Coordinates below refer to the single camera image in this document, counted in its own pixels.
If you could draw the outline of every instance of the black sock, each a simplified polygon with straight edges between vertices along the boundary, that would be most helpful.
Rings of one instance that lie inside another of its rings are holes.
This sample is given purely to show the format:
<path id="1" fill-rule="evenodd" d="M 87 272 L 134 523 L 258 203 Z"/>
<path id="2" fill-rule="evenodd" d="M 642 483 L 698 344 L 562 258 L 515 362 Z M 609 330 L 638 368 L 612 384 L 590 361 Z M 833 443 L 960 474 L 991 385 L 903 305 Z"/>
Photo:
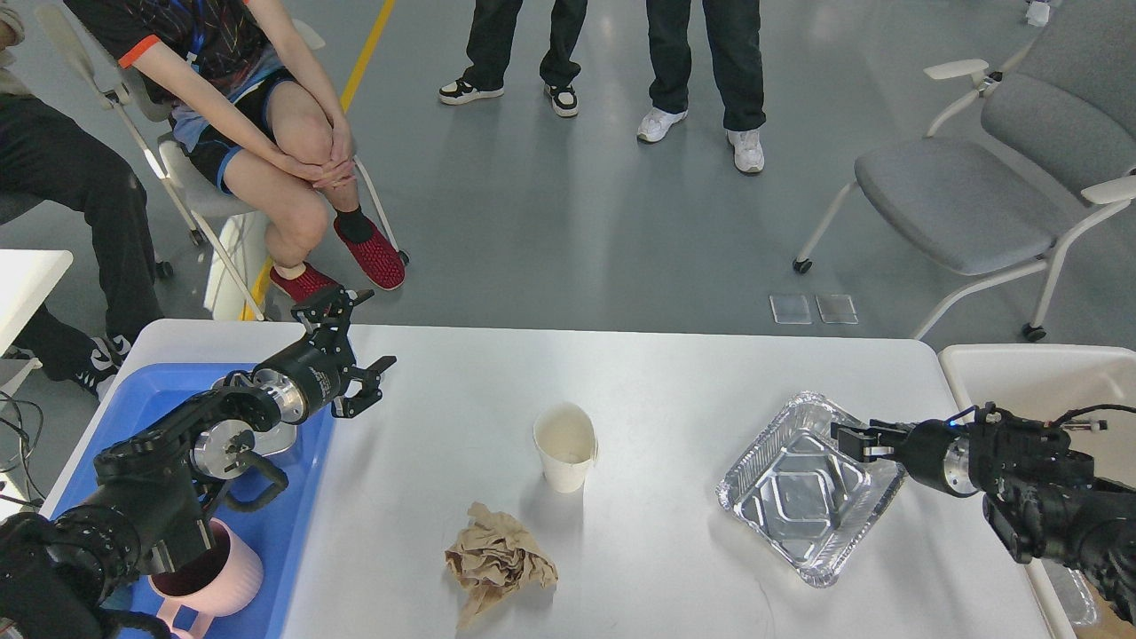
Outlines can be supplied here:
<path id="1" fill-rule="evenodd" d="M 374 230 L 360 208 L 350 211 L 335 211 L 335 219 L 340 223 L 340 233 L 348 240 L 360 243 L 370 239 Z"/>

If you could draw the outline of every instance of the black shorts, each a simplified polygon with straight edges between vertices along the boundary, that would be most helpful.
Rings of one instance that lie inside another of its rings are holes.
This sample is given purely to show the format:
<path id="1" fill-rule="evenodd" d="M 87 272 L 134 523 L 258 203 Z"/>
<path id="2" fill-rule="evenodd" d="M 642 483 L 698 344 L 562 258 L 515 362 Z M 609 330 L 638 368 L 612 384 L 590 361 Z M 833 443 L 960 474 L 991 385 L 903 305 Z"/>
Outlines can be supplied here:
<path id="1" fill-rule="evenodd" d="M 252 91 L 241 97 L 235 103 L 236 110 L 244 114 L 252 124 L 257 126 L 269 140 L 276 142 L 273 130 L 268 126 L 268 98 L 273 94 L 281 82 L 294 82 L 295 78 L 286 68 L 277 69 L 268 74 Z M 228 160 L 241 150 L 240 144 L 224 136 L 220 131 L 212 126 L 207 126 L 198 138 L 198 144 L 193 150 L 185 153 L 190 163 L 197 167 L 206 180 L 215 184 L 222 192 L 233 194 L 225 185 L 225 167 Z"/>

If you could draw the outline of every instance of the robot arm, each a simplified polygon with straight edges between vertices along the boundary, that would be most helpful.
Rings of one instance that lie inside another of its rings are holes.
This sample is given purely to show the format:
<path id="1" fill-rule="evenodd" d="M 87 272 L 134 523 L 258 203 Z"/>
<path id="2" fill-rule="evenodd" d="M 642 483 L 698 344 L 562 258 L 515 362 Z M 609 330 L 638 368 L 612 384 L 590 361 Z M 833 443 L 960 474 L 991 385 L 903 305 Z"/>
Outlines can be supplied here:
<path id="1" fill-rule="evenodd" d="M 358 368 L 346 335 L 351 309 L 370 294 L 328 288 L 296 306 L 303 338 L 101 451 L 99 488 L 83 504 L 55 521 L 20 513 L 0 524 L 0 622 L 15 622 L 24 639 L 111 637 L 122 620 L 99 605 L 115 588 L 211 548 L 208 522 L 222 501 L 237 511 L 272 501 L 287 478 L 264 454 L 290 447 L 295 424 L 328 404 L 336 417 L 353 417 L 382 398 L 394 357 Z M 352 383 L 358 391 L 346 397 Z M 237 501 L 229 483 L 250 468 L 273 486 Z M 150 631 L 168 636 L 164 624 Z"/>
<path id="2" fill-rule="evenodd" d="M 1122 409 L 1126 406 L 1093 407 Z M 976 410 L 970 424 L 958 420 Z M 1093 458 L 1069 449 L 1063 424 L 1024 420 L 987 404 L 949 420 L 867 428 L 833 423 L 842 453 L 861 462 L 892 459 L 912 479 L 955 497 L 982 491 L 986 521 L 1014 561 L 1050 558 L 1081 571 L 1136 619 L 1136 490 L 1094 474 Z"/>

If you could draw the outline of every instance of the brown paper towel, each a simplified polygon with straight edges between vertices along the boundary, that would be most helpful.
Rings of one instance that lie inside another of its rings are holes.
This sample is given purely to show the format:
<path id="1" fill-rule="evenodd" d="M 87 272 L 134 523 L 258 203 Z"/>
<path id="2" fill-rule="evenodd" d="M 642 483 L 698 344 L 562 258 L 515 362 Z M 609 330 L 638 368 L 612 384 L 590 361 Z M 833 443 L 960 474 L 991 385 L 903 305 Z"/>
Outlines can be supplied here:
<path id="1" fill-rule="evenodd" d="M 533 534 L 508 513 L 491 513 L 484 504 L 469 507 L 474 521 L 458 533 L 445 551 L 445 563 L 469 594 L 458 628 L 520 590 L 529 581 L 548 588 L 557 582 L 557 567 L 544 556 Z"/>

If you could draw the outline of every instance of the chair seat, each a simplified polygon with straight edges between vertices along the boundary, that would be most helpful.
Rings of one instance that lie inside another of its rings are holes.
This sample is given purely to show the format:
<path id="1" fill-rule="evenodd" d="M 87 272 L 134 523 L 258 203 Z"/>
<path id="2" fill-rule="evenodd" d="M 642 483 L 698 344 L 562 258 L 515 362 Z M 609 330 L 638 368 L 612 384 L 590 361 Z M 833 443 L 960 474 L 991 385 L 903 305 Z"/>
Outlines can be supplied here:
<path id="1" fill-rule="evenodd" d="M 0 191 L 0 224 L 16 219 L 42 201 L 31 193 Z"/>
<path id="2" fill-rule="evenodd" d="M 161 161 L 173 176 L 178 194 L 190 210 L 202 217 L 232 217 L 253 210 L 239 198 L 223 193 L 210 184 L 190 158 L 185 157 L 182 146 L 174 140 L 173 134 L 167 133 L 158 141 Z"/>
<path id="3" fill-rule="evenodd" d="M 1061 209 L 994 153 L 927 138 L 857 158 L 855 177 L 887 222 L 935 262 L 983 275 L 1044 254 Z"/>

